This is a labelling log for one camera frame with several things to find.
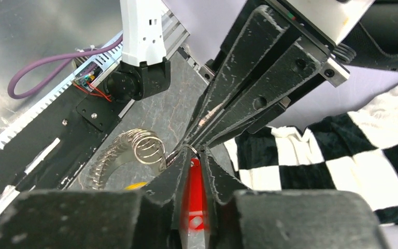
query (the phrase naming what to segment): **checkered blanket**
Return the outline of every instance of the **checkered blanket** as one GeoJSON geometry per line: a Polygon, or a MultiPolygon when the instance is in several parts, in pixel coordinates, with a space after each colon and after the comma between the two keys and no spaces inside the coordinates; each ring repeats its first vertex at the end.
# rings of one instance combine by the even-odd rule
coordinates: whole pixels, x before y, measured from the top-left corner
{"type": "Polygon", "coordinates": [[[237,177],[254,190],[352,191],[382,224],[398,223],[398,86],[304,132],[264,128],[225,146],[237,177]]]}

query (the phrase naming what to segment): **metal spring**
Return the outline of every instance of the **metal spring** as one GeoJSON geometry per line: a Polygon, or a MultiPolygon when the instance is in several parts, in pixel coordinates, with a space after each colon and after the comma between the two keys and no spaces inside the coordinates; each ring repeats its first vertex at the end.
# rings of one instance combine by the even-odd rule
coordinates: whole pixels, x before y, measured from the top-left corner
{"type": "Polygon", "coordinates": [[[142,164],[159,163],[156,173],[165,170],[165,148],[156,133],[144,129],[133,129],[118,135],[97,157],[95,164],[89,169],[87,188],[104,189],[111,174],[122,164],[115,164],[115,160],[131,151],[135,159],[142,164]]]}

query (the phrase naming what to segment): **purple cable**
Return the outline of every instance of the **purple cable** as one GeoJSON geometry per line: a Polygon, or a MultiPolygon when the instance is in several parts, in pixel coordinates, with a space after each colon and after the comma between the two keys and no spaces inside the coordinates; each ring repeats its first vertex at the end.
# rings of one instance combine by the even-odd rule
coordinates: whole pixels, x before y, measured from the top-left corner
{"type": "Polygon", "coordinates": [[[60,54],[58,56],[46,57],[46,58],[40,59],[36,62],[33,62],[30,65],[27,65],[26,67],[19,70],[13,76],[13,78],[10,80],[10,83],[8,84],[8,88],[7,88],[8,95],[13,99],[23,99],[28,96],[31,96],[34,93],[40,91],[43,87],[45,87],[46,84],[48,84],[57,74],[59,74],[59,72],[61,70],[63,70],[63,68],[66,67],[66,65],[69,62],[71,62],[74,58],[85,57],[85,56],[94,56],[96,54],[105,53],[105,52],[115,48],[116,46],[118,46],[122,41],[123,41],[123,36],[120,36],[120,38],[118,38],[118,40],[116,40],[114,43],[112,43],[111,45],[109,45],[105,48],[102,48],[102,49],[98,49],[98,50],[85,49],[84,52],[60,54]],[[54,62],[54,61],[61,61],[61,60],[65,60],[65,61],[62,62],[62,64],[60,64],[56,69],[54,69],[44,80],[42,80],[39,84],[37,84],[31,90],[28,90],[27,92],[24,92],[22,94],[15,94],[16,85],[25,74],[27,74],[31,70],[33,70],[39,66],[42,66],[44,64],[54,62]]]}

